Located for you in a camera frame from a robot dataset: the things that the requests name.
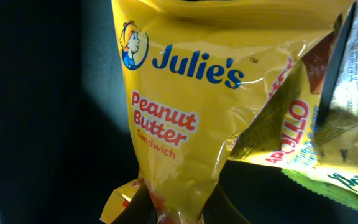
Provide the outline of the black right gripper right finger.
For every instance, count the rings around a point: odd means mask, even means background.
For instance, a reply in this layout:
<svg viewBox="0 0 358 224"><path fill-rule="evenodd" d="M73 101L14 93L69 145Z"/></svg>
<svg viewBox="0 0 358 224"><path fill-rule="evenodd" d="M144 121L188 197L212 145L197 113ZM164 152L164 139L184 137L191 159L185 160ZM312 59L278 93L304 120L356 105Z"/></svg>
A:
<svg viewBox="0 0 358 224"><path fill-rule="evenodd" d="M203 209L205 224L250 224L218 184Z"/></svg>

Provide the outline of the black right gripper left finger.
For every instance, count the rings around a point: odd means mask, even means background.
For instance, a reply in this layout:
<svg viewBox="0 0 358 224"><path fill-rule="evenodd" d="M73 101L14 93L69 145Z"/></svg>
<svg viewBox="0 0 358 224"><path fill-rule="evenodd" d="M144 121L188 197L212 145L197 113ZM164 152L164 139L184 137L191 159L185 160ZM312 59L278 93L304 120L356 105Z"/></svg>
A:
<svg viewBox="0 0 358 224"><path fill-rule="evenodd" d="M156 224L157 215L149 190L143 183L129 205L111 224Z"/></svg>

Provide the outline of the yellow chocolate cake snack packet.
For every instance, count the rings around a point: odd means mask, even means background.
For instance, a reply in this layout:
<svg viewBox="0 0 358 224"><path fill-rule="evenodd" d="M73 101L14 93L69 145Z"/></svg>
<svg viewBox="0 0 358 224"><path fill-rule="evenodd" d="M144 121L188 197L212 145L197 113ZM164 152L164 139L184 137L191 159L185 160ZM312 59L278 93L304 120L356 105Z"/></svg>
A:
<svg viewBox="0 0 358 224"><path fill-rule="evenodd" d="M334 30L294 64L257 119L237 139L230 161L291 170L316 164L314 128L324 79L344 18L345 14L340 14Z"/></svg>

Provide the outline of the green pandan cake snack packet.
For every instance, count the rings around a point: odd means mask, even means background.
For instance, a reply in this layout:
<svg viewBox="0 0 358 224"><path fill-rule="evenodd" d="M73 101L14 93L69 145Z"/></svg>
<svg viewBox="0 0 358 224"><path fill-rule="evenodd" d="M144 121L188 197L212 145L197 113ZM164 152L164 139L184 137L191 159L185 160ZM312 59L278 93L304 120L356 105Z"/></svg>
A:
<svg viewBox="0 0 358 224"><path fill-rule="evenodd" d="M283 173L308 190L358 211L358 1L329 110L315 136L318 163Z"/></svg>

